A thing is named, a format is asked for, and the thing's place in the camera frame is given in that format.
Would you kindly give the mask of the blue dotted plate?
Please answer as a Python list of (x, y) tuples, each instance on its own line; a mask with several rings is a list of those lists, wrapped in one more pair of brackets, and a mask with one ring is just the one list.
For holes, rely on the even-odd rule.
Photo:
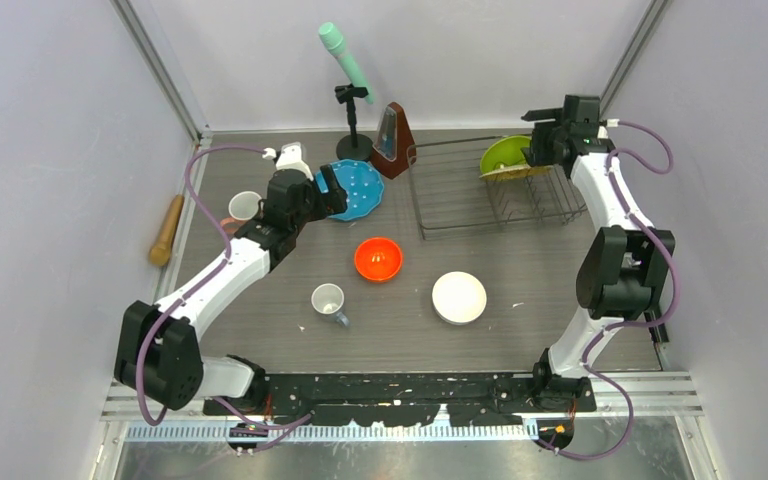
[(347, 193), (347, 208), (343, 213), (329, 215), (329, 220), (356, 221), (380, 205), (385, 185), (379, 172), (369, 163), (345, 159), (332, 162), (330, 166)]

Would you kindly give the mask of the woven bamboo plate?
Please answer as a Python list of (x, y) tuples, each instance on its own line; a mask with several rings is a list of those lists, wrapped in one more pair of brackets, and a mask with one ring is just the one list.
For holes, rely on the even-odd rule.
[(518, 164), (512, 166), (504, 166), (487, 173), (483, 173), (480, 175), (480, 178), (488, 182), (503, 182), (545, 175), (550, 173), (551, 170), (552, 168), (550, 166), (532, 167), (528, 164)]

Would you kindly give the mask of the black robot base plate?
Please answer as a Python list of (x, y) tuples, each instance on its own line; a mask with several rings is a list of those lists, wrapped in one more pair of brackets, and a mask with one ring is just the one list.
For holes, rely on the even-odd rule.
[(240, 398), (206, 401), (206, 415), (238, 410), (279, 424), (307, 416), (315, 426), (426, 426), (447, 417), (453, 426), (506, 426), (520, 414), (591, 413), (589, 381), (564, 380), (559, 389), (531, 375), (500, 373), (259, 374)]

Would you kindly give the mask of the orange bowl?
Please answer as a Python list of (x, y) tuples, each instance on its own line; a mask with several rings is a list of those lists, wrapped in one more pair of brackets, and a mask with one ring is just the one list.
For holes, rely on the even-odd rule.
[(353, 264), (357, 273), (372, 283), (386, 283), (401, 271), (404, 256), (401, 247), (387, 237), (371, 237), (355, 249)]

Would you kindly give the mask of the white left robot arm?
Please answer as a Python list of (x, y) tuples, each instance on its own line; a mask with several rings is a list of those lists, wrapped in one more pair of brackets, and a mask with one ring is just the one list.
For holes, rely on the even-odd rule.
[(207, 267), (155, 303), (135, 301), (125, 310), (115, 380), (170, 410), (210, 397), (226, 397), (244, 414), (265, 405), (267, 389), (255, 380), (257, 365), (231, 355), (205, 357), (200, 341), (238, 295), (295, 249), (308, 223), (346, 211), (347, 193), (334, 169), (325, 165), (319, 174), (324, 189), (298, 170), (276, 172), (260, 214)]

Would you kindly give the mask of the lime green plate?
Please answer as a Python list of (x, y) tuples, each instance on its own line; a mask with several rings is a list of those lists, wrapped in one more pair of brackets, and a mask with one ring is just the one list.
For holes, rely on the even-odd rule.
[(531, 145), (531, 137), (513, 135), (501, 138), (482, 155), (479, 168), (482, 178), (500, 173), (513, 173), (530, 168), (523, 150)]

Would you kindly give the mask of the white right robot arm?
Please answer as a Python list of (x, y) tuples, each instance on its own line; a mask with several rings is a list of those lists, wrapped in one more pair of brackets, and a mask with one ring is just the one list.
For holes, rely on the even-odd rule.
[(562, 106), (530, 110), (532, 167), (559, 167), (585, 201), (595, 229), (579, 268), (578, 308), (568, 327), (532, 370), (531, 398), (544, 410), (581, 399), (594, 361), (616, 333), (660, 303), (675, 237), (657, 229), (633, 199), (621, 171), (623, 149), (609, 137), (617, 119), (601, 116), (597, 96), (568, 94)]

